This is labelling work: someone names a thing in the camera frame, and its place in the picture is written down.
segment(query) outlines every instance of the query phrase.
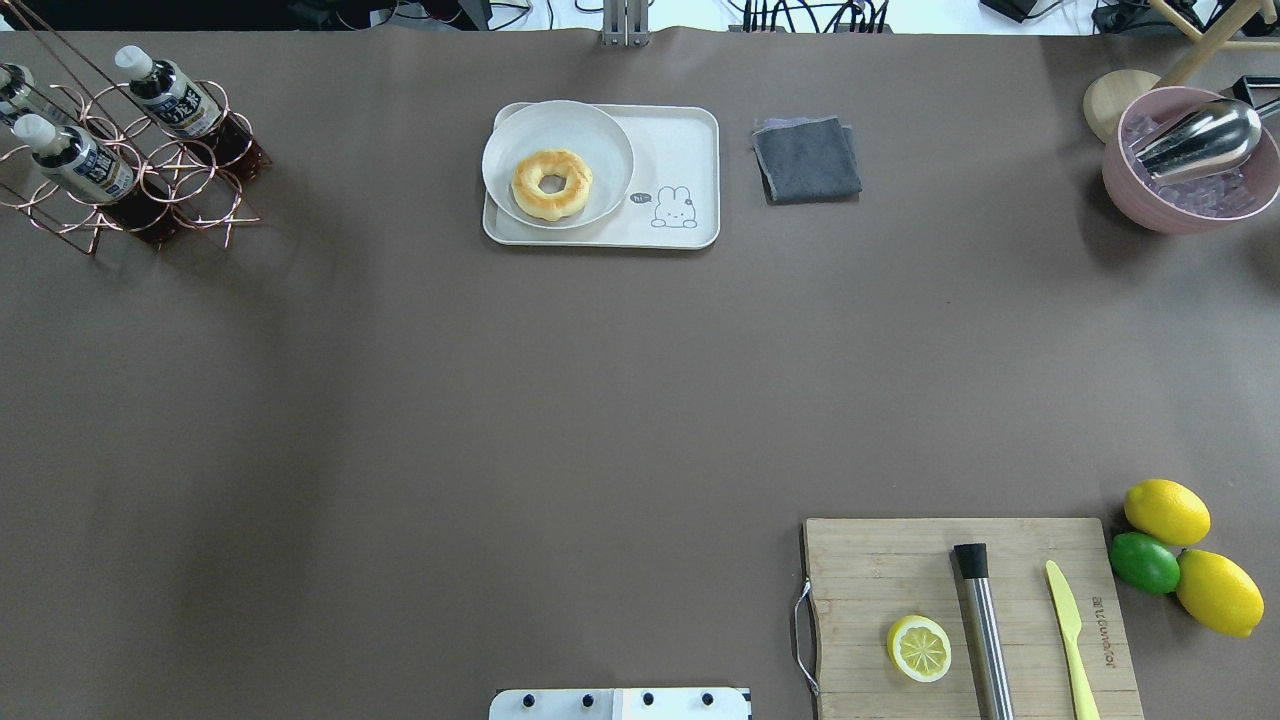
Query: wooden cutting board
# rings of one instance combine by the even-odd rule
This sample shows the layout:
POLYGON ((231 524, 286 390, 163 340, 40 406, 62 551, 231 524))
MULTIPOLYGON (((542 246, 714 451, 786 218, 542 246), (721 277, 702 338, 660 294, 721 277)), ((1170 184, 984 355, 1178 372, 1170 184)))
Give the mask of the wooden cutting board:
POLYGON ((819 720, 982 717, 969 661, 968 609, 951 560, 951 547, 969 542, 987 543, 1016 717, 1075 717, 1046 560, 1061 566, 1080 609, 1080 655, 1098 712, 1106 720, 1143 717, 1096 518, 810 519, 804 539, 813 582, 819 720), (932 618, 951 638, 951 671, 936 683, 911 680, 888 659, 888 628, 910 614, 932 618))

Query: folded towel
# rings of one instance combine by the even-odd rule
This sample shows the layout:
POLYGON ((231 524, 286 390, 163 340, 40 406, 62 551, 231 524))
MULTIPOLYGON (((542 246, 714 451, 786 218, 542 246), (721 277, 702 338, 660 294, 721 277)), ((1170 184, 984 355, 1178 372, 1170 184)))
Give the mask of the folded towel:
POLYGON ((854 128, 838 118, 771 119, 753 141, 774 202, 836 200, 863 190, 854 128))

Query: bagel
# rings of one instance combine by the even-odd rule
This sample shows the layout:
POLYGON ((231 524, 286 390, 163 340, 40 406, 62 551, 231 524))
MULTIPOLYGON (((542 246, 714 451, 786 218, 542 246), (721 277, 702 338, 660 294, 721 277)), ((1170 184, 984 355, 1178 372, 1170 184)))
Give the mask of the bagel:
POLYGON ((558 220, 581 213, 591 193, 591 168, 572 150, 539 150, 516 165, 511 177, 511 191, 516 205, 535 218, 558 220), (564 178, 558 192, 543 192, 543 178, 564 178))

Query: lime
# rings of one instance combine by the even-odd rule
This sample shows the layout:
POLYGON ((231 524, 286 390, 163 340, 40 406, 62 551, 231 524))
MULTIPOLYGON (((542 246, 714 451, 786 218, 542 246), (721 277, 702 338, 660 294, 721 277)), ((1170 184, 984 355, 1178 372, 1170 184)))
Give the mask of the lime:
POLYGON ((933 620, 908 615, 888 629, 888 656, 908 678, 932 683, 951 669, 951 641, 933 620))
POLYGON ((1203 550, 1184 550, 1178 565, 1178 600, 1202 625, 1247 638, 1262 621, 1262 593, 1239 565, 1203 550))
POLYGON ((1204 501, 1174 480, 1155 478, 1129 488, 1124 515, 1134 528, 1166 544, 1196 544, 1208 534, 1204 501))
POLYGON ((1178 559, 1156 538, 1123 533, 1111 541, 1111 569, 1121 580, 1155 594, 1174 592, 1181 570, 1178 559))

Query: half lemon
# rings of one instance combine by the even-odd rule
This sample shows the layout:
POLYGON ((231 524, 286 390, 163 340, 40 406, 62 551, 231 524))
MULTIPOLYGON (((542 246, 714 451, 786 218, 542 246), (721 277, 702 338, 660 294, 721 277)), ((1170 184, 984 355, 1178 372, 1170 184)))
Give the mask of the half lemon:
POLYGON ((951 669, 951 641, 933 620, 908 615, 888 629, 888 656, 908 678, 933 683, 951 669))

